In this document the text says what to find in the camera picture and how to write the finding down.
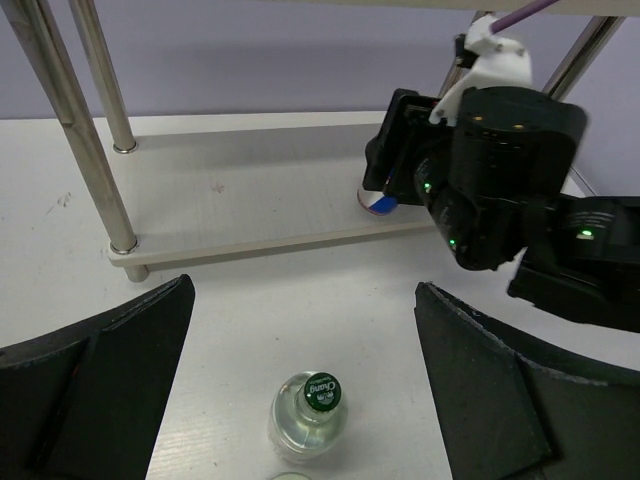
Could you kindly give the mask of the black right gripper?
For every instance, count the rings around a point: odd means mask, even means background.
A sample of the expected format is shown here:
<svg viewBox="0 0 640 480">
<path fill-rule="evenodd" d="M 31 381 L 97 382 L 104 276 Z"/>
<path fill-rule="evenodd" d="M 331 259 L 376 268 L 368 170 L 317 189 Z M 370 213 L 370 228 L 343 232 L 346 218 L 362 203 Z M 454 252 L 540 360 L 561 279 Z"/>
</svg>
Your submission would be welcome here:
<svg viewBox="0 0 640 480">
<path fill-rule="evenodd" d="M 436 104 L 395 90 L 362 187 L 425 207 L 460 267 L 495 270 L 526 245 L 526 207 L 560 195 L 587 113 L 522 87 L 467 89 L 453 126 Z"/>
</svg>

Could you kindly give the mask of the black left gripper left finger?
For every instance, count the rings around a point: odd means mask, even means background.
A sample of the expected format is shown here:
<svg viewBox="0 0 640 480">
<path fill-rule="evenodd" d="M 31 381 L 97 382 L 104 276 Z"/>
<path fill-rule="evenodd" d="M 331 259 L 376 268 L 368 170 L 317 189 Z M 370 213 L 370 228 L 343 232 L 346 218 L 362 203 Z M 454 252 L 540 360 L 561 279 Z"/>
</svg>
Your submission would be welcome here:
<svg viewBox="0 0 640 480">
<path fill-rule="evenodd" d="M 194 303 L 181 275 L 2 348 L 2 478 L 145 478 Z"/>
</svg>

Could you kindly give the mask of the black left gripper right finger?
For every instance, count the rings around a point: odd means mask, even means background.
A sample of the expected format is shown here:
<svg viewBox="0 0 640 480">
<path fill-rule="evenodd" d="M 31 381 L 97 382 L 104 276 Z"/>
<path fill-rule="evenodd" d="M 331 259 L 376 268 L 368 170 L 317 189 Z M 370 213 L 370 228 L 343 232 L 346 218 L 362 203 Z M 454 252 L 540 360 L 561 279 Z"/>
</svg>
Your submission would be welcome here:
<svg viewBox="0 0 640 480">
<path fill-rule="evenodd" d="M 638 478 L 638 371 L 559 348 L 432 283 L 415 299 L 453 478 Z"/>
</svg>

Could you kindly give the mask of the blue silver drink can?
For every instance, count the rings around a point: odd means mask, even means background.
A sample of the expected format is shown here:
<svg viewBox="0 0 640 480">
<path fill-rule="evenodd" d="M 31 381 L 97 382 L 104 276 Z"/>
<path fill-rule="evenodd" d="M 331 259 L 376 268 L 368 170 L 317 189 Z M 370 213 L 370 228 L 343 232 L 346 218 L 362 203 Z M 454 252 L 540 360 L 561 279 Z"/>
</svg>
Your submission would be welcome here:
<svg viewBox="0 0 640 480">
<path fill-rule="evenodd" d="M 377 216 L 389 215 L 398 206 L 398 201 L 395 198 L 379 191 L 366 190 L 362 186 L 358 188 L 357 200 L 365 211 Z"/>
</svg>

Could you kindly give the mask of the clear glass bottle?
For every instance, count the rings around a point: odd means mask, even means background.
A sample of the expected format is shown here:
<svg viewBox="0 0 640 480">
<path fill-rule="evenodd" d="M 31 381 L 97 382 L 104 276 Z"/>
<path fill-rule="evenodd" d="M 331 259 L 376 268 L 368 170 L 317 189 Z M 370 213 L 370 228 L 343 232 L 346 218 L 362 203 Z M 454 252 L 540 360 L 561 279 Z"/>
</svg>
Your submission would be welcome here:
<svg viewBox="0 0 640 480">
<path fill-rule="evenodd" d="M 305 371 L 289 378 L 270 407 L 268 438 L 291 463 L 314 460 L 338 442 L 346 429 L 349 404 L 337 377 Z"/>
<path fill-rule="evenodd" d="M 270 477 L 269 480 L 311 480 L 311 478 L 300 472 L 287 471 L 278 473 Z"/>
</svg>

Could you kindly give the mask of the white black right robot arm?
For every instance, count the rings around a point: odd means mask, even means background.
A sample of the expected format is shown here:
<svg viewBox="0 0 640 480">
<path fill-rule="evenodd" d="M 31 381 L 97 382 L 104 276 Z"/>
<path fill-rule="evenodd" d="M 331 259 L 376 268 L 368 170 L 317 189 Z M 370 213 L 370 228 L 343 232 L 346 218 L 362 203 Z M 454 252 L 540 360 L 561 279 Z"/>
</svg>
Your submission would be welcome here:
<svg viewBox="0 0 640 480">
<path fill-rule="evenodd" d="M 522 87 L 471 87 L 457 122 L 394 92 L 363 187 L 423 206 L 456 263 L 518 267 L 507 292 L 579 324 L 639 329 L 639 201 L 562 191 L 586 113 Z M 425 367 L 456 479 L 635 479 L 639 374 L 561 349 L 433 283 L 415 291 Z"/>
</svg>

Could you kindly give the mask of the white two-tier shelf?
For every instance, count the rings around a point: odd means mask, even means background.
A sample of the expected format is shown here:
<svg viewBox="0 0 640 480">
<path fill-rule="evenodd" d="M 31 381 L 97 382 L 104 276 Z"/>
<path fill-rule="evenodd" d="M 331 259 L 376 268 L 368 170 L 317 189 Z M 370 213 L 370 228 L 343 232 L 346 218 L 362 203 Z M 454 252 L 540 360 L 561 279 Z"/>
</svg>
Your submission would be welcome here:
<svg viewBox="0 0 640 480">
<path fill-rule="evenodd" d="M 140 117 L 131 148 L 108 142 L 77 81 L 45 1 L 5 1 L 2 11 L 56 116 L 6 121 L 46 170 L 71 155 L 109 238 L 107 256 L 130 280 L 154 265 L 430 231 L 414 207 L 387 218 L 356 203 L 375 111 Z"/>
</svg>

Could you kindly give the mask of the clear glass bottle front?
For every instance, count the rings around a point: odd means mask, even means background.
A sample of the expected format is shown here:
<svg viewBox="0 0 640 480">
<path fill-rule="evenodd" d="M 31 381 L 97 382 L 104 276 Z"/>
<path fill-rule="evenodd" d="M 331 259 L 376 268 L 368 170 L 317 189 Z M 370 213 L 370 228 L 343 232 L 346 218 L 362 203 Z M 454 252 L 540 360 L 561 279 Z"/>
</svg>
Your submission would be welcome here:
<svg viewBox="0 0 640 480">
<path fill-rule="evenodd" d="M 270 477 L 269 480 L 311 480 L 311 478 L 300 472 L 287 471 L 278 473 Z"/>
</svg>

